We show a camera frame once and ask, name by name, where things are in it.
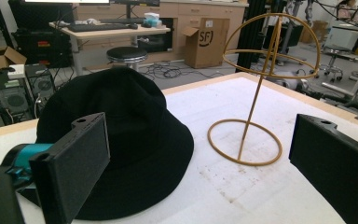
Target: hat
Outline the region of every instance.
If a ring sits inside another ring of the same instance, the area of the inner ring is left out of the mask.
[[[127,67],[76,77],[50,97],[36,143],[55,143],[71,122],[104,112],[111,161],[76,219],[130,216],[160,202],[180,183],[193,154],[189,129],[168,110],[156,84]],[[21,193],[37,203],[34,189]]]

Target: chair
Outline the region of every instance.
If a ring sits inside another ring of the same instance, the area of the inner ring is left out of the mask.
[[[136,47],[118,47],[108,50],[106,57],[112,63],[125,63],[138,71],[138,63],[147,59],[147,51]]]
[[[334,66],[334,62],[336,61],[336,57],[338,56],[338,54],[348,53],[351,52],[351,50],[340,46],[332,45],[332,46],[324,46],[323,52],[332,54],[332,57],[330,59],[329,64],[321,64],[319,66],[319,70],[324,71],[324,74],[326,76],[329,75],[330,73],[333,73],[334,75],[330,79],[331,82],[334,82],[335,80],[340,81],[342,79],[343,72],[340,68]]]

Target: floor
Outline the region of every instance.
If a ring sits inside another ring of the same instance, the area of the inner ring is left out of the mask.
[[[306,59],[306,63],[312,66],[316,62],[316,48],[312,44],[299,43],[296,47],[290,48],[289,55],[296,58]],[[228,55],[228,58],[236,63],[237,55]],[[321,54],[321,63],[328,63],[331,56]],[[258,63],[253,63],[251,69],[261,71],[265,59],[259,58]],[[274,65],[274,72],[281,76],[305,76],[310,73],[310,67],[304,63],[295,61],[280,61],[280,65]],[[349,60],[348,58],[337,58],[335,65],[343,70],[343,78],[338,81],[331,82],[333,75],[326,76],[324,72],[320,72],[319,78],[310,77],[304,79],[273,79],[275,83],[284,85],[289,89],[298,89],[301,87],[303,90],[319,92],[321,94],[330,94],[335,96],[343,96],[338,91],[327,89],[322,85],[323,82],[333,84],[336,87],[346,91],[352,91],[355,80],[350,79],[350,75],[358,72],[358,61]],[[271,68],[271,62],[268,61],[268,70]],[[183,61],[178,62],[161,62],[154,64],[143,64],[140,68],[140,73],[146,77],[154,80],[154,82],[162,89],[168,89],[175,86],[185,85],[187,83],[201,81],[207,78],[221,77],[235,72],[235,68],[228,63],[223,63],[222,66],[211,67],[205,69],[193,69],[184,64]],[[59,88],[64,85],[68,80],[76,76],[72,68],[67,67],[63,69],[50,69],[50,73],[56,77],[55,84]]]

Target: gold wire hat rack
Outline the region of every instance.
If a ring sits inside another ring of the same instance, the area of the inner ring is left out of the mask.
[[[252,23],[254,21],[265,19],[267,17],[276,17],[277,18],[277,21],[275,22],[274,30],[272,32],[271,40],[269,41],[268,50],[262,50],[262,49],[231,49],[231,50],[227,50],[227,46],[230,43],[230,41],[233,38],[233,36],[238,31],[240,31],[244,26],[249,25],[250,23]],[[317,53],[316,53],[315,65],[312,65],[310,63],[307,63],[304,60],[300,60],[298,58],[292,57],[292,56],[287,55],[287,54],[278,53],[283,18],[287,18],[287,19],[289,19],[291,21],[299,22],[301,25],[303,25],[303,28],[305,28],[308,31],[308,33],[311,35],[311,38],[316,43],[316,52]],[[262,84],[263,79],[265,77],[299,79],[299,78],[308,78],[308,77],[317,76],[318,72],[319,72],[319,61],[320,61],[320,57],[321,57],[320,52],[321,52],[321,49],[320,49],[320,46],[319,46],[317,36],[312,31],[312,29],[305,22],[303,22],[302,20],[298,19],[297,17],[291,16],[289,14],[285,14],[285,13],[266,13],[266,14],[263,14],[263,15],[260,15],[260,16],[253,17],[250,20],[248,20],[245,23],[243,23],[240,27],[238,27],[234,31],[234,33],[230,36],[230,38],[228,39],[228,41],[226,43],[226,46],[225,46],[225,49],[224,49],[224,54],[223,54],[223,60],[226,63],[236,67],[239,70],[241,70],[242,72],[247,72],[247,73],[259,75],[259,80],[258,80],[257,88],[256,88],[256,91],[255,91],[255,97],[254,97],[254,100],[252,102],[251,110],[249,112],[249,116],[248,116],[247,120],[243,120],[243,119],[222,119],[222,120],[218,120],[217,122],[215,122],[209,128],[209,130],[208,130],[208,141],[211,144],[212,148],[214,150],[216,150],[221,156],[225,157],[226,159],[228,159],[230,161],[234,161],[234,162],[242,164],[242,165],[263,166],[263,165],[272,164],[273,162],[277,161],[280,158],[280,156],[282,155],[282,144],[281,144],[279,138],[273,132],[269,131],[267,128],[265,128],[265,127],[263,127],[263,126],[261,126],[259,124],[251,122],[252,115],[253,115],[254,110],[255,110],[255,103],[257,101],[257,96],[258,96],[258,94],[260,92],[261,84]],[[252,69],[249,69],[249,68],[244,68],[242,66],[239,66],[239,65],[233,63],[231,60],[229,60],[227,58],[228,54],[234,54],[234,53],[264,53],[264,54],[266,54],[266,60],[264,62],[262,70],[261,71],[255,71],[255,70],[252,70]],[[310,73],[308,75],[301,76],[301,77],[296,77],[296,76],[286,77],[286,76],[276,75],[276,74],[273,73],[273,70],[274,70],[274,66],[275,66],[275,62],[276,62],[277,57],[286,58],[286,59],[289,59],[289,60],[299,62],[300,64],[305,64],[310,68],[310,71],[313,71],[313,73]],[[271,60],[271,66],[270,66],[269,71],[267,71],[267,68],[268,68],[268,65],[269,65],[269,59]],[[242,137],[241,137],[240,149],[239,149],[239,153],[238,153],[237,158],[229,156],[228,154],[223,152],[223,150],[221,150],[219,147],[217,147],[215,145],[215,143],[213,142],[213,139],[212,139],[212,130],[213,130],[213,128],[216,127],[217,125],[225,123],[225,122],[241,122],[241,123],[245,123],[245,127],[244,127],[243,134],[242,134]],[[276,144],[278,146],[278,153],[271,160],[269,160],[269,161],[246,161],[246,160],[242,159],[242,152],[243,152],[243,146],[244,146],[244,143],[245,143],[245,137],[246,137],[246,134],[248,133],[248,129],[249,129],[250,125],[253,125],[256,128],[258,128],[258,129],[262,130],[263,132],[267,133],[276,142]]]

